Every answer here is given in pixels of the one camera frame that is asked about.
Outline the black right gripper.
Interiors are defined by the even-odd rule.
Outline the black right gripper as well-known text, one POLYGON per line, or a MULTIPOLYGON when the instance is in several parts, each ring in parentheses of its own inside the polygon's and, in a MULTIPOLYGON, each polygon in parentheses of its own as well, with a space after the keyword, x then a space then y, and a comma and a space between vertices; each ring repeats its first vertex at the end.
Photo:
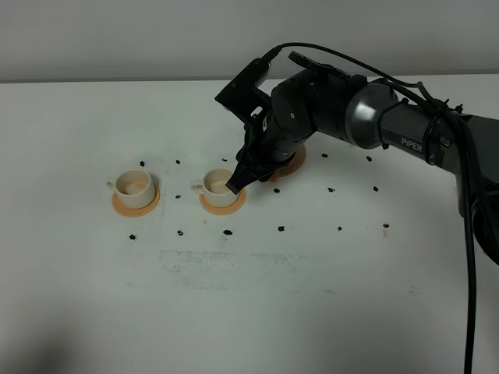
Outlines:
POLYGON ((245 144, 236 156, 238 164, 225 186, 239 194, 256 181, 268 181, 307 140, 307 122, 301 123, 290 114, 280 117, 267 113, 262 121, 246 130, 245 144))

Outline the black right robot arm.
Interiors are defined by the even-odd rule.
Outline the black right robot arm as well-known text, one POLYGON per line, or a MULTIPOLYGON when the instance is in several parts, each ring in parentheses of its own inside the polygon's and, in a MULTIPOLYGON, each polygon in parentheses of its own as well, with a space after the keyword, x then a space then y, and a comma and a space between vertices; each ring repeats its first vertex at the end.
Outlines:
POLYGON ((315 132, 363 149, 393 146, 456 177, 462 174, 457 138, 442 108, 429 113, 399 100, 386 83, 360 75, 304 69, 271 94, 258 87, 263 77, 242 72, 216 97, 245 128, 227 184, 232 192, 267 181, 315 132))

